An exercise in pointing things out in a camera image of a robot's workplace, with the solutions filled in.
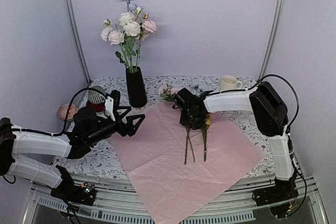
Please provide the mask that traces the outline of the pink carnation flower stem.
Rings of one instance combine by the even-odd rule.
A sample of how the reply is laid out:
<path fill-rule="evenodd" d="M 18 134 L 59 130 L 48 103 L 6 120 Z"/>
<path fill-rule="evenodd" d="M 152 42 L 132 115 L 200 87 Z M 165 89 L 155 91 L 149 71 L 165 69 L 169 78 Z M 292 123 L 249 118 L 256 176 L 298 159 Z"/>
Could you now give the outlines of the pink carnation flower stem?
<path fill-rule="evenodd" d="M 159 88 L 159 97 L 167 102 L 176 103 L 177 99 L 177 90 L 175 90 L 171 85 L 162 86 Z M 191 148 L 192 159 L 195 161 L 195 154 L 192 147 L 191 139 L 190 139 L 190 127 L 184 126 L 186 130 L 186 143 L 185 143 L 185 154 L 184 154 L 184 165 L 187 164 L 187 156 L 188 156 L 188 147 Z"/>

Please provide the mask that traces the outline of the cream ribbon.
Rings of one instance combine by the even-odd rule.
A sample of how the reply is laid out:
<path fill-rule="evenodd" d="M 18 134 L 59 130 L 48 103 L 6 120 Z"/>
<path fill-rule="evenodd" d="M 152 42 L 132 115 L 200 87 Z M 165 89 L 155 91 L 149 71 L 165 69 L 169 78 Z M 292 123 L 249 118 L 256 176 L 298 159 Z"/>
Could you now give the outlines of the cream ribbon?
<path fill-rule="evenodd" d="M 234 119 L 234 122 L 238 121 L 252 121 L 254 118 L 254 115 L 250 111 L 236 111 L 236 117 Z"/>

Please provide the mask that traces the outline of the pink tissue wrapping paper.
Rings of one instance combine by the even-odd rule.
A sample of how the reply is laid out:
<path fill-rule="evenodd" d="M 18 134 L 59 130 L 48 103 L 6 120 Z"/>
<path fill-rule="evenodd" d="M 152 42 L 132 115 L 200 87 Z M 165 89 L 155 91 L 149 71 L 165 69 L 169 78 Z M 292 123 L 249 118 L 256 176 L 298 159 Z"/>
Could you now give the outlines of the pink tissue wrapping paper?
<path fill-rule="evenodd" d="M 212 115 L 207 132 L 207 160 L 203 137 L 190 132 L 195 154 L 188 147 L 180 112 L 167 102 L 144 111 L 134 136 L 110 138 L 131 184 L 155 223 L 179 223 L 242 179 L 264 153 L 230 120 Z"/>

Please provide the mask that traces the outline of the pale pink rose stem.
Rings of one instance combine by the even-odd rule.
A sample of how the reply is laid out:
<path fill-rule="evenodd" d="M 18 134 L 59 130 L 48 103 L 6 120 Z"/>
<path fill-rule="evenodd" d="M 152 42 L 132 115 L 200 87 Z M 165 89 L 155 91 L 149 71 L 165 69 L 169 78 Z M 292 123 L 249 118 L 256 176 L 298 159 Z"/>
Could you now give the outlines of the pale pink rose stem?
<path fill-rule="evenodd" d="M 130 60 L 128 59 L 128 54 L 124 49 L 123 44 L 125 43 L 124 33 L 118 29 L 118 26 L 114 24 L 111 25 L 110 19 L 106 19 L 103 21 L 105 28 L 102 30 L 100 34 L 100 38 L 104 42 L 108 42 L 111 46 L 118 45 L 120 47 L 120 52 L 116 51 L 114 54 L 119 59 L 121 64 L 125 65 L 125 68 L 128 69 L 131 67 Z"/>

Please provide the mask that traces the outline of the white rose flower stem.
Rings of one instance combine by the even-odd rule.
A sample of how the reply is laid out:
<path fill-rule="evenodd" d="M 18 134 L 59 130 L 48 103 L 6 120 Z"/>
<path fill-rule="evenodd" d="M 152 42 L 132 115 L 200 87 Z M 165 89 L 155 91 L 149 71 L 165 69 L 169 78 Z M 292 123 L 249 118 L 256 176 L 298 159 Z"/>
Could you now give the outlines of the white rose flower stem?
<path fill-rule="evenodd" d="M 120 41 L 119 50 L 114 54 L 129 73 L 139 71 L 143 34 L 137 18 L 138 15 L 131 12 L 129 3 L 127 3 L 127 12 L 120 14 L 119 17 L 119 26 L 122 30 L 118 32 L 122 34 L 123 41 Z"/>

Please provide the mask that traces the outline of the double pink rose stem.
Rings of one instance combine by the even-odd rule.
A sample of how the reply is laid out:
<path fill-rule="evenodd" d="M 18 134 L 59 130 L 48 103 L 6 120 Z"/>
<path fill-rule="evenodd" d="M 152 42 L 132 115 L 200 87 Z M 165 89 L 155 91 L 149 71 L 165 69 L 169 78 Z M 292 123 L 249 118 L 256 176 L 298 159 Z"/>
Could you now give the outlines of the double pink rose stem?
<path fill-rule="evenodd" d="M 141 15 L 140 22 L 140 33 L 136 36 L 136 62 L 135 66 L 138 67 L 141 58 L 141 46 L 142 42 L 148 38 L 151 34 L 154 34 L 157 31 L 157 25 L 154 21 L 149 20 L 149 13 L 144 13 Z"/>

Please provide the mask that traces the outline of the blue hydrangea flower stem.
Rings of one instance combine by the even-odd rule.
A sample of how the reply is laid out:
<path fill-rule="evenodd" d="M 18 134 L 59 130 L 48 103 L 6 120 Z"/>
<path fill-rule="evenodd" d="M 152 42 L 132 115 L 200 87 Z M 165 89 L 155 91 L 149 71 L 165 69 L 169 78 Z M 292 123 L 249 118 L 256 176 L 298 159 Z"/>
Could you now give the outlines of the blue hydrangea flower stem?
<path fill-rule="evenodd" d="M 128 12 L 136 14 L 136 15 L 139 13 L 139 11 L 138 11 L 138 5 L 132 3 L 132 1 L 134 1 L 134 0 L 121 0 L 121 1 L 122 2 L 126 2 L 126 4 L 127 4 L 127 11 Z"/>

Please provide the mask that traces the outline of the yellow small flower sprig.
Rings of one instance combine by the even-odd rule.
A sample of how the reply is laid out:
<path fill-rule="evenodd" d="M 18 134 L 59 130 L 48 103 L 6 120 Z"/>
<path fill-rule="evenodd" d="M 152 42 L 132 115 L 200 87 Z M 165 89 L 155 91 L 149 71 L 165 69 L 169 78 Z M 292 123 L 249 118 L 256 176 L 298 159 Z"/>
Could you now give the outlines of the yellow small flower sprig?
<path fill-rule="evenodd" d="M 203 160 L 206 162 L 207 160 L 207 131 L 211 126 L 212 119 L 211 114 L 208 114 L 203 122 L 203 126 L 201 128 L 202 137 L 203 137 Z"/>

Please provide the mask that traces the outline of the light blue rose stem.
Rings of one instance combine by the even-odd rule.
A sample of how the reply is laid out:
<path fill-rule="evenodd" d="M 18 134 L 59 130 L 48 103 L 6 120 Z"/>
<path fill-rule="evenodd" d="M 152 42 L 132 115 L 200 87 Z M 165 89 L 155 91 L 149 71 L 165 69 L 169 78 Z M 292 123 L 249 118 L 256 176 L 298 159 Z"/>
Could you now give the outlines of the light blue rose stem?
<path fill-rule="evenodd" d="M 191 92 L 196 96 L 199 96 L 204 91 L 202 85 L 198 83 L 191 84 L 190 89 L 191 89 Z"/>

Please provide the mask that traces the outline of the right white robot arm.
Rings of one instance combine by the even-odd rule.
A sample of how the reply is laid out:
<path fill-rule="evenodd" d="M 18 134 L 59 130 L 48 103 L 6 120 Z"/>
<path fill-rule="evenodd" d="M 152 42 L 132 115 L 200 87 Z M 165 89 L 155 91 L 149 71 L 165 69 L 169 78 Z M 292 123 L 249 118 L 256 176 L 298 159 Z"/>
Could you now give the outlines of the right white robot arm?
<path fill-rule="evenodd" d="M 180 124 L 194 130 L 205 125 L 211 113 L 226 111 L 252 112 L 259 132 L 267 138 L 275 162 L 275 183 L 271 196 L 284 200 L 295 186 L 297 171 L 293 163 L 293 147 L 288 108 L 273 86 L 261 78 L 250 88 L 205 91 L 196 96 L 183 88 L 175 96 L 174 109 L 181 110 Z"/>

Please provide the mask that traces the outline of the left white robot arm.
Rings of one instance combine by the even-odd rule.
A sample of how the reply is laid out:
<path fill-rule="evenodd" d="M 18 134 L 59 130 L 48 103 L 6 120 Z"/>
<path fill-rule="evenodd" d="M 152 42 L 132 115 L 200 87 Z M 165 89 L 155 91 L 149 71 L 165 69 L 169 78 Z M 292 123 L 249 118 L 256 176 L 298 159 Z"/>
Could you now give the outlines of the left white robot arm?
<path fill-rule="evenodd" d="M 129 106 L 122 114 L 103 118 L 97 116 L 92 107 L 81 108 L 73 117 L 75 126 L 71 132 L 57 136 L 15 129 L 8 118 L 1 119 L 1 175 L 20 176 L 38 182 L 58 192 L 67 200 L 78 195 L 78 188 L 70 181 L 65 169 L 45 165 L 26 157 L 26 154 L 42 154 L 67 159 L 80 159 L 91 152 L 100 141 L 114 133 L 133 136 L 143 120 L 144 114 L 129 116 Z"/>

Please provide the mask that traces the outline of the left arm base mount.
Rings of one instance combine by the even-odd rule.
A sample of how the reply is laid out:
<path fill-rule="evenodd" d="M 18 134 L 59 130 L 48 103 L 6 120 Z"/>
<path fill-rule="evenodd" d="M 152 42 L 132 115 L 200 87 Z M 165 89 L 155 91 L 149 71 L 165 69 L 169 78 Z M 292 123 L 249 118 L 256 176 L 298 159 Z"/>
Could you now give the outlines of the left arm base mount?
<path fill-rule="evenodd" d="M 97 191 L 94 188 L 77 186 L 70 182 L 61 182 L 61 184 L 51 190 L 50 195 L 63 200 L 64 202 L 74 202 L 81 205 L 93 206 Z"/>

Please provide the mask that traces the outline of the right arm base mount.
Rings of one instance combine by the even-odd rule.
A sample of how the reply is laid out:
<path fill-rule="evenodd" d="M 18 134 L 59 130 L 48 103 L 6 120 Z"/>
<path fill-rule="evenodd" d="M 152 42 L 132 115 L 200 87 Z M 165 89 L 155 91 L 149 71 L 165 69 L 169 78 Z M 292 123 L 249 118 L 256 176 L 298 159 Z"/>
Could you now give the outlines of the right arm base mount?
<path fill-rule="evenodd" d="M 271 215 L 277 219 L 287 218 L 292 212 L 293 205 L 298 197 L 296 189 L 286 191 L 284 188 L 276 186 L 256 189 L 253 191 L 252 199 L 257 206 L 271 205 L 282 201 L 288 201 L 285 204 L 274 205 L 269 207 Z"/>

